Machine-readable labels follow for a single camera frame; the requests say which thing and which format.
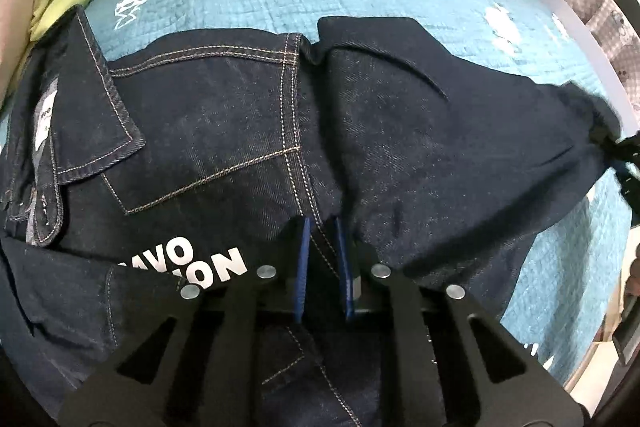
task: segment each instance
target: metal rivet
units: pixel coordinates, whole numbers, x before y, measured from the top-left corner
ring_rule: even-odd
[[[272,279],[276,277],[277,270],[270,264],[264,264],[257,269],[256,273],[260,279]]]
[[[391,269],[386,264],[374,264],[371,267],[371,274],[378,279],[386,279],[391,275]]]
[[[180,296],[183,299],[194,299],[198,295],[200,295],[200,287],[195,284],[188,284],[187,286],[183,286],[180,290]]]
[[[447,295],[456,301],[459,301],[465,296],[465,289],[457,284],[447,286]]]

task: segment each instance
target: blue bedspread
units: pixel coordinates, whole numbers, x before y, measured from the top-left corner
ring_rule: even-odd
[[[572,80],[605,96],[578,46],[539,0],[93,0],[87,9],[107,59],[170,32],[251,27],[318,38],[328,15],[407,16],[459,57],[540,83]],[[566,380],[602,320],[620,271],[630,211],[611,172],[533,245],[503,318],[541,362]]]

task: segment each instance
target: dark blue cloth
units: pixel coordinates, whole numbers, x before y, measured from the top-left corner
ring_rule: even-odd
[[[499,316],[536,234],[607,168],[590,130],[615,135],[616,118],[575,86],[456,58],[411,19],[318,30],[313,45],[181,32],[107,63],[73,9],[36,45],[0,162],[0,339],[52,415],[185,278],[242,277],[274,248],[295,258],[283,230],[303,215],[305,320],[258,335],[258,421],[379,425],[388,339],[344,324],[332,217],[383,263],[462,284]],[[34,108],[55,81],[47,131]],[[206,356],[191,353],[196,374]]]

